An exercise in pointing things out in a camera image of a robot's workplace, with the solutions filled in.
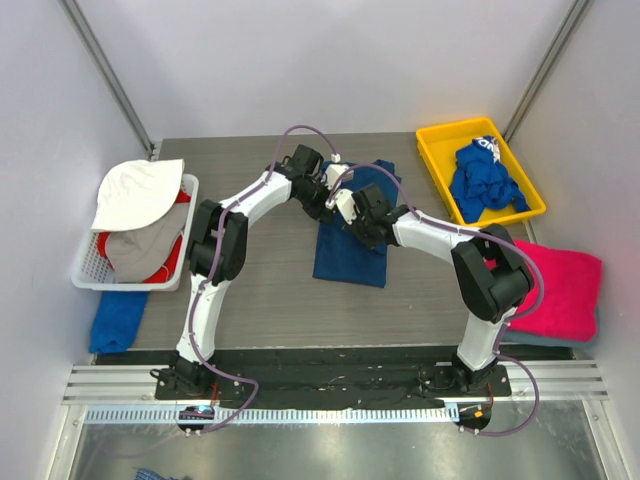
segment table surface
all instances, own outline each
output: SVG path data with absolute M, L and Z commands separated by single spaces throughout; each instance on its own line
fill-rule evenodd
M 412 201 L 425 213 L 448 213 L 418 155 L 415 134 L 344 134 L 332 139 L 343 161 L 377 159 L 396 165 Z M 271 162 L 278 137 L 165 140 L 160 159 L 184 158 L 198 177 L 198 200 L 225 199 L 255 181 Z M 281 155 L 299 143 L 329 150 L 317 136 L 290 136 Z M 509 227 L 526 239 L 524 225 Z M 312 278 L 318 224 L 297 201 L 272 210 L 251 227 L 247 259 L 226 294 L 216 332 L 221 348 L 456 344 L 468 311 L 453 269 L 412 249 L 389 248 L 384 289 Z M 134 348 L 173 349 L 189 303 L 187 265 L 175 292 L 152 292 Z

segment red cloth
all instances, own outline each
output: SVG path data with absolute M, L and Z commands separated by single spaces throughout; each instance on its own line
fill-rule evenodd
M 191 196 L 185 192 L 184 190 L 180 190 L 178 192 L 178 196 L 176 197 L 176 201 L 174 203 L 189 203 L 191 201 Z M 107 260 L 107 239 L 109 238 L 109 234 L 111 232 L 100 232 L 98 234 L 97 248 L 100 256 L 106 258 Z M 142 283 L 164 283 L 168 282 L 169 279 L 173 276 L 176 271 L 176 266 L 178 265 L 178 257 L 180 256 L 180 247 L 182 246 L 182 235 L 180 235 L 176 242 L 173 244 L 173 248 L 171 249 L 171 253 L 167 258 L 167 261 L 164 262 L 164 265 L 160 267 L 160 269 L 151 275 L 146 280 L 143 280 Z
M 543 337 L 589 342 L 598 331 L 596 305 L 602 280 L 602 261 L 586 253 L 534 245 L 515 244 L 538 265 L 545 295 L 531 315 L 514 320 L 510 329 Z M 521 312 L 538 296 L 538 286 L 529 292 Z

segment metal frame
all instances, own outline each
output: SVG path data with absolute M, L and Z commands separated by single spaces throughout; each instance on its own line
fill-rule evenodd
M 607 477 L 612 480 L 632 478 L 608 413 L 609 402 L 585 400 L 582 403 Z
M 593 360 L 543 360 L 524 362 L 532 371 L 542 401 L 582 400 L 596 446 L 605 471 L 611 479 L 631 478 L 623 461 L 620 445 L 611 425 L 608 413 L 609 397 L 598 367 Z M 526 374 L 510 363 L 504 364 L 511 382 L 513 395 L 496 398 L 496 401 L 531 401 L 533 392 Z M 152 368 L 165 365 L 138 366 L 75 366 L 64 394 L 66 411 L 64 427 L 52 461 L 49 480 L 68 478 L 80 442 L 85 423 L 158 423 L 166 415 L 175 421 L 175 412 L 181 405 L 208 403 L 203 400 L 158 401 L 154 398 L 155 379 L 149 375 Z M 454 403 L 483 401 L 484 398 L 451 398 Z M 448 421 L 448 413 L 426 415 L 420 411 L 370 411 L 367 414 L 354 410 L 353 415 L 343 412 L 303 412 L 248 410 L 241 423 L 341 423 L 341 422 L 433 422 Z
M 68 480 L 88 411 L 86 405 L 63 406 L 62 408 L 65 420 L 47 476 L 49 480 Z
M 544 85 L 544 82 L 549 77 L 549 74 L 556 65 L 560 54 L 564 51 L 569 38 L 571 38 L 575 33 L 576 28 L 584 18 L 585 13 L 587 13 L 587 8 L 591 3 L 592 0 L 574 0 L 573 4 L 569 8 L 564 20 L 560 24 L 560 28 L 551 41 L 551 45 L 549 45 L 544 57 L 542 57 L 540 66 L 538 66 L 536 73 L 529 82 L 529 86 L 525 90 L 524 95 L 520 99 L 520 103 L 516 107 L 516 111 L 511 117 L 511 120 L 509 120 L 507 128 L 502 134 L 505 142 L 509 143 L 520 127 L 522 120 L 527 115 L 527 112 L 533 104 L 533 100 L 536 98 L 540 89 Z
M 113 98 L 122 110 L 122 113 L 129 122 L 129 125 L 131 125 L 131 128 L 136 134 L 136 137 L 138 137 L 138 140 L 147 152 L 147 155 L 151 156 L 154 147 L 153 142 L 149 138 L 149 135 L 147 134 L 142 121 L 140 121 L 138 114 L 133 108 L 129 97 L 127 96 L 124 88 L 122 87 L 122 84 L 120 83 L 120 80 L 118 80 L 118 76 L 113 70 L 111 63 L 109 63 L 109 59 L 102 50 L 100 42 L 98 42 L 98 39 L 93 33 L 89 22 L 82 13 L 82 9 L 78 5 L 78 2 L 76 0 L 60 0 L 60 4 L 67 12 L 71 23 L 78 31 L 82 43 L 84 43 L 85 47 L 87 47 L 89 55 L 91 55 L 91 57 L 93 58 L 96 67 L 107 83 L 107 87 L 113 94 Z
M 542 360 L 524 362 L 540 388 L 541 400 L 607 400 L 600 371 L 593 360 Z M 527 375 L 511 363 L 504 363 L 513 395 L 496 401 L 531 401 L 533 389 Z M 156 379 L 151 369 L 167 365 L 75 366 L 69 377 L 63 405 L 154 405 L 167 404 L 154 398 Z M 485 398 L 447 398 L 447 402 L 484 401 Z M 179 404 L 194 404 L 184 400 Z

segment blue towel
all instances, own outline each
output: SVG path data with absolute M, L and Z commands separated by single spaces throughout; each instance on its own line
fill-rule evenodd
M 134 480 L 178 480 L 177 478 L 169 477 L 168 479 L 161 477 L 155 472 L 148 470 L 146 468 L 138 469 L 136 473 L 136 478 Z
M 491 136 L 474 138 L 456 152 L 458 169 L 450 190 L 467 223 L 477 222 L 485 208 L 502 210 L 513 203 L 516 212 L 530 210 L 518 184 L 494 158 L 494 140 Z
M 149 292 L 104 292 L 91 327 L 89 352 L 126 352 L 140 327 Z
M 395 172 L 395 165 L 391 162 L 376 160 L 374 163 L 389 173 Z M 372 183 L 377 184 L 395 206 L 398 189 L 389 177 L 372 168 L 355 170 L 353 180 L 344 182 L 342 186 L 356 192 Z M 332 224 L 320 224 L 313 278 L 383 288 L 387 283 L 387 245 L 383 243 L 368 250 L 351 232 L 343 230 L 343 225 L 344 220 L 339 213 L 334 214 Z

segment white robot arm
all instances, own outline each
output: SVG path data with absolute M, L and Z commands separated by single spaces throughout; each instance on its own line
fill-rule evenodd
M 494 372 L 494 344 L 503 323 L 533 288 L 524 261 L 498 243 L 462 235 L 456 226 L 446 222 L 441 223 L 449 226 L 448 231 L 429 225 L 420 220 L 424 214 L 410 211 L 406 205 L 393 208 L 376 185 L 358 192 L 341 189 L 328 201 L 335 182 L 340 181 L 348 167 L 332 164 L 323 174 L 321 163 L 320 154 L 300 145 L 293 157 L 278 164 L 270 176 L 263 174 L 254 185 L 221 203 L 205 200 L 199 206 L 187 249 L 192 273 L 188 312 L 195 306 L 193 338 L 202 357 L 209 359 L 215 352 L 222 300 L 244 265 L 249 227 L 275 206 L 296 198 L 309 216 L 322 222 L 331 222 L 334 212 L 340 212 L 346 229 L 368 248 L 385 242 L 421 250 L 453 265 L 469 317 L 464 338 L 452 359 L 452 378 L 462 392 L 484 388 L 486 379 Z M 263 187 L 232 208 L 226 217 L 220 261 L 195 305 L 198 290 L 213 264 L 216 238 L 212 232 L 222 210 L 260 183 Z M 506 230 L 498 225 L 483 232 L 511 241 Z M 487 260 L 495 261 L 496 266 L 489 268 Z M 177 361 L 171 365 L 171 372 L 163 373 L 162 383 L 170 379 L 174 390 L 198 392 L 209 377 L 193 351 L 190 333 L 187 321 L 177 345 Z

